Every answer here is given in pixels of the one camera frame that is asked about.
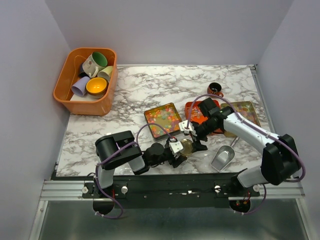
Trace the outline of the aluminium frame rail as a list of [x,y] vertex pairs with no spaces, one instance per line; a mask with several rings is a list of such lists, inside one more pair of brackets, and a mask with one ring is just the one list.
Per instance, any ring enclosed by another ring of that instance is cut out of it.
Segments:
[[48,180],[42,185],[41,201],[81,201],[83,180]]

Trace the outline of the orange black mug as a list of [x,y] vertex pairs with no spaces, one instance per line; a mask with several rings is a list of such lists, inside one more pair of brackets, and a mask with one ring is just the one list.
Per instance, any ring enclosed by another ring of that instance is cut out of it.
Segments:
[[222,93],[222,86],[217,82],[212,82],[207,87],[207,93],[212,95],[217,95],[219,97],[224,97],[224,94]]

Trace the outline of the gold popsicle candy tin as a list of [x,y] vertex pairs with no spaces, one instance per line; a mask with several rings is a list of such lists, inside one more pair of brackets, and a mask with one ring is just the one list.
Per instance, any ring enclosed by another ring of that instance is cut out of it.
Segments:
[[255,108],[250,101],[231,102],[231,104],[244,118],[259,127],[261,126]]

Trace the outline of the lavender cup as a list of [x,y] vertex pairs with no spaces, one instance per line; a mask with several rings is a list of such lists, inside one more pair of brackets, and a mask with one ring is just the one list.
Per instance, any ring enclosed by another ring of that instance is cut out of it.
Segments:
[[85,76],[80,78],[75,84],[71,86],[71,91],[79,97],[83,97],[86,93],[86,85],[91,80],[90,77]]

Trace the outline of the yellow-inside bowl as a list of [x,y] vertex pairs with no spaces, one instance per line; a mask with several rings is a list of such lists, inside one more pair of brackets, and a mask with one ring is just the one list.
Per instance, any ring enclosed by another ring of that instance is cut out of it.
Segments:
[[102,98],[107,92],[109,83],[102,77],[95,77],[86,84],[87,93],[95,99]]

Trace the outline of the cream yellow cup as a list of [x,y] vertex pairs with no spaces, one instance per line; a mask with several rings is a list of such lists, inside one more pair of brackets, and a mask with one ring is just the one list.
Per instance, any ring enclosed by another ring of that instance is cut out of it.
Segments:
[[100,70],[97,73],[97,77],[98,78],[103,78],[109,83],[110,79],[111,79],[112,72],[113,72],[113,68],[114,67],[112,65],[105,67],[104,69]]

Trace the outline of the silver metal scoop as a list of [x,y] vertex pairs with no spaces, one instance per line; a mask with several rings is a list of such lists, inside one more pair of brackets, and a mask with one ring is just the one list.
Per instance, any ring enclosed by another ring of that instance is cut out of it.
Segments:
[[231,163],[234,157],[235,150],[229,145],[223,145],[216,152],[210,165],[218,172],[221,172]]

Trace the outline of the dark navy cup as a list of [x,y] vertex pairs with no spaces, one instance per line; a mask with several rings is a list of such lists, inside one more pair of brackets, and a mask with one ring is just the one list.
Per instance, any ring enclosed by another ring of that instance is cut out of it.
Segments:
[[79,78],[88,77],[88,74],[87,74],[87,73],[84,71],[84,69],[83,69],[83,63],[84,63],[84,62],[82,62],[82,63],[80,64],[79,69],[78,69],[78,77],[79,77]]

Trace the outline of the orange lollipop tin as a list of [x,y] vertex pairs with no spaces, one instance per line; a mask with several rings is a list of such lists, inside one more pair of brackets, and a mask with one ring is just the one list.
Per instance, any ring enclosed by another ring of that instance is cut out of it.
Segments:
[[[206,120],[208,120],[208,117],[204,116],[199,108],[199,104],[201,101],[196,101],[192,106],[192,102],[187,102],[184,107],[184,113],[185,113],[185,118],[182,122],[182,129],[180,130],[184,134],[195,136],[194,133],[195,131],[192,131],[192,128],[195,130],[195,125],[197,124],[202,124]],[[189,123],[189,130],[185,130],[184,125],[187,124],[187,120],[190,119]]]

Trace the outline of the floral green-inside mug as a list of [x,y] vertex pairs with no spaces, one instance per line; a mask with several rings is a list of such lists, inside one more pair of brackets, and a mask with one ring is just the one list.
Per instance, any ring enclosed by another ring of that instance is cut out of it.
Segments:
[[102,53],[94,51],[84,61],[82,69],[90,78],[95,78],[98,72],[107,67],[107,65],[107,58]]

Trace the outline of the dark tin of gummies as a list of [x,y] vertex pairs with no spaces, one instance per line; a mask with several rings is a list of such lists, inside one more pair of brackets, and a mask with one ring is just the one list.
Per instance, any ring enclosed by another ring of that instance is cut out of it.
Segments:
[[148,128],[156,142],[164,140],[168,135],[159,126],[154,124],[160,125],[172,136],[181,133],[179,123],[182,122],[182,119],[172,102],[146,110],[144,118],[147,124],[151,124]]

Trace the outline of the orange plastic bin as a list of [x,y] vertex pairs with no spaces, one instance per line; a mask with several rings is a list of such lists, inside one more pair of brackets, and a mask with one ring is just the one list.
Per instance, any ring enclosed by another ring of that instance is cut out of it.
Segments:
[[53,97],[74,115],[105,116],[112,108],[117,80],[114,50],[76,48],[64,62]]

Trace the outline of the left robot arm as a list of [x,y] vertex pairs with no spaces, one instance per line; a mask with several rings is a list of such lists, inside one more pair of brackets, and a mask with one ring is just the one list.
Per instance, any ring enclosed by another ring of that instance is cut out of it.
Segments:
[[183,150],[182,143],[175,137],[169,137],[164,145],[153,143],[146,150],[141,150],[130,130],[100,137],[95,142],[99,162],[93,191],[101,198],[107,197],[113,185],[115,169],[126,163],[135,175],[146,173],[151,167],[163,163],[177,168],[187,160],[181,154]]

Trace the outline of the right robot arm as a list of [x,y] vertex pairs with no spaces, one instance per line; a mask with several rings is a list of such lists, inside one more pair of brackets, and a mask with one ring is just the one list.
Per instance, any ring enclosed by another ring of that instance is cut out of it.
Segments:
[[282,182],[292,182],[290,177],[304,170],[295,141],[290,135],[280,136],[261,128],[244,118],[230,103],[219,108],[212,98],[207,98],[198,107],[207,118],[206,121],[198,124],[187,119],[178,124],[182,133],[192,137],[195,151],[206,150],[207,147],[200,142],[206,142],[208,135],[220,129],[236,135],[262,155],[259,166],[244,169],[231,178],[228,186],[234,195],[241,196],[254,185],[278,186]]

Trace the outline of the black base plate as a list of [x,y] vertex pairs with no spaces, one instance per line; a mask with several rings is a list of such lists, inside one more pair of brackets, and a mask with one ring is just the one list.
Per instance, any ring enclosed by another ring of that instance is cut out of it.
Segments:
[[233,190],[233,176],[231,172],[116,175],[103,192],[95,182],[86,183],[88,191],[82,196],[93,199],[95,207],[109,207],[112,201],[106,195],[110,195],[125,209],[228,208],[232,199],[260,196],[253,187]]

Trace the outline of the gold jar lid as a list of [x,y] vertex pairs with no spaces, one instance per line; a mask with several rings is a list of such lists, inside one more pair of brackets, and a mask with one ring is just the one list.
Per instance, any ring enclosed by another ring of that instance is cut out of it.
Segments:
[[190,139],[182,139],[181,144],[183,149],[180,151],[180,154],[183,156],[190,156],[193,153],[193,142]]

